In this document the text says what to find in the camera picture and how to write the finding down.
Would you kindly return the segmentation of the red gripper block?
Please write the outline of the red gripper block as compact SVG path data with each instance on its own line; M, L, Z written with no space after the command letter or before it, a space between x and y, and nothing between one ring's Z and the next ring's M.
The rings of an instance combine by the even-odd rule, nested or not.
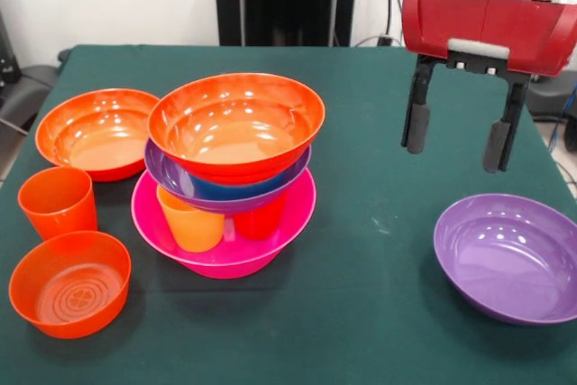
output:
M419 53L401 140L412 154L425 148L436 58L477 54L505 60L513 72L553 77L576 45L576 6L563 0L403 0L401 15L406 47ZM503 114L492 123L483 153L489 173L507 170L529 81L508 80Z

